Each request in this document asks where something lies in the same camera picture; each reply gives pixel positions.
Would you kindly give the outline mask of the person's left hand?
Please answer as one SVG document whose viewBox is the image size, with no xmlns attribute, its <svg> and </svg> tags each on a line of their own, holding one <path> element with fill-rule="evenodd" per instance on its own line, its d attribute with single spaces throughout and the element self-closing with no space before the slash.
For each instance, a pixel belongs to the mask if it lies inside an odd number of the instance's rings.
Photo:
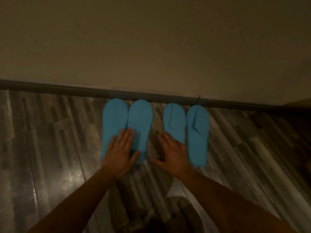
<svg viewBox="0 0 311 233">
<path fill-rule="evenodd" d="M 131 149 L 122 149 L 122 137 L 125 134 L 127 129 L 122 129 L 118 136 L 116 136 L 116 141 L 114 148 L 116 149 L 115 153 L 105 154 L 100 171 L 102 171 L 108 178 L 111 179 L 120 179 L 124 176 L 132 166 L 129 163 L 131 158 L 130 151 Z M 135 131 L 132 130 L 132 141 L 135 135 Z"/>
</svg>

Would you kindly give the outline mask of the person's right hand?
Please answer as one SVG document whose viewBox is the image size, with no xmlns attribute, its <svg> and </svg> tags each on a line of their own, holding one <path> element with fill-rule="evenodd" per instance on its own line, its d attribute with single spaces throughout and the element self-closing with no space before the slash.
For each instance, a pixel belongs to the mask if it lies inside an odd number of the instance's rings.
<svg viewBox="0 0 311 233">
<path fill-rule="evenodd" d="M 158 140 L 163 149 L 163 133 L 158 134 Z M 163 152 L 164 160 L 166 162 L 166 169 L 163 170 L 173 177 L 182 180 L 185 176 L 190 176 L 191 173 L 196 172 L 196 170 L 190 165 L 188 158 L 184 158 L 181 155 L 178 141 L 176 141 L 176 150 L 173 150 L 172 152 L 165 152 L 163 150 Z"/>
</svg>

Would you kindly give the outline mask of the person's left forearm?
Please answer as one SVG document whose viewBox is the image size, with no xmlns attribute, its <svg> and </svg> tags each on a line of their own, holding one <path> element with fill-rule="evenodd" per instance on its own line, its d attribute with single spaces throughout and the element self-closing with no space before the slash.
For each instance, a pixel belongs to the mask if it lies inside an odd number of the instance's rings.
<svg viewBox="0 0 311 233">
<path fill-rule="evenodd" d="M 116 174 L 112 169 L 100 168 L 27 233 L 83 233 L 95 209 L 115 180 Z"/>
</svg>

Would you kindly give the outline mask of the person's right forearm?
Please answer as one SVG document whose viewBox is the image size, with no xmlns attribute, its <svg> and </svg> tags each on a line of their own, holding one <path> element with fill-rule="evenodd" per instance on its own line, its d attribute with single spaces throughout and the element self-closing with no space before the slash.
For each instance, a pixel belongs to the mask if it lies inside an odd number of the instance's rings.
<svg viewBox="0 0 311 233">
<path fill-rule="evenodd" d="M 220 233 L 297 233 L 287 223 L 192 167 L 178 179 L 193 194 Z"/>
</svg>

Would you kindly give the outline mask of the blue disposable slipper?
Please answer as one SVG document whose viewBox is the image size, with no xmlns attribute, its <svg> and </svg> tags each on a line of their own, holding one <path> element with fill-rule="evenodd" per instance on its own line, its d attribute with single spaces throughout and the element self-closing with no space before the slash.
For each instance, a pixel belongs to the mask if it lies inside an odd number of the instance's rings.
<svg viewBox="0 0 311 233">
<path fill-rule="evenodd" d="M 118 136 L 127 127 L 128 105 L 124 100 L 112 99 L 108 101 L 102 112 L 102 148 L 100 159 L 107 152 L 112 137 Z"/>
<path fill-rule="evenodd" d="M 186 114 L 186 128 L 188 160 L 194 167 L 205 167 L 210 130 L 208 111 L 201 105 L 191 106 Z"/>
<path fill-rule="evenodd" d="M 146 100 L 135 101 L 128 113 L 128 127 L 135 131 L 130 155 L 140 151 L 136 165 L 143 163 L 147 153 L 149 133 L 153 123 L 153 108 Z"/>
<path fill-rule="evenodd" d="M 185 144 L 186 114 L 181 105 L 169 103 L 163 110 L 164 131 L 169 133 L 176 141 Z"/>
</svg>

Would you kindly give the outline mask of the grey baseboard moulding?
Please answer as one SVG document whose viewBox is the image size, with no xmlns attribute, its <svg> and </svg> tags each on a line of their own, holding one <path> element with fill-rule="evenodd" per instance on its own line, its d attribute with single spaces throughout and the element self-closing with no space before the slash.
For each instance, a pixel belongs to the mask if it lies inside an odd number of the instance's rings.
<svg viewBox="0 0 311 233">
<path fill-rule="evenodd" d="M 56 94 L 102 99 L 119 98 L 129 101 L 147 100 L 149 102 L 177 103 L 181 105 L 193 105 L 199 97 L 185 97 L 181 95 L 169 95 L 151 92 L 134 92 L 117 89 L 101 89 L 92 86 L 82 86 L 76 84 L 27 82 L 3 78 L 0 78 L 0 90 L 13 90 L 29 93 Z M 302 108 L 295 105 L 265 105 L 217 99 L 204 99 L 203 97 L 200 97 L 197 105 L 209 108 L 284 114 L 308 114 L 311 116 L 311 108 Z"/>
</svg>

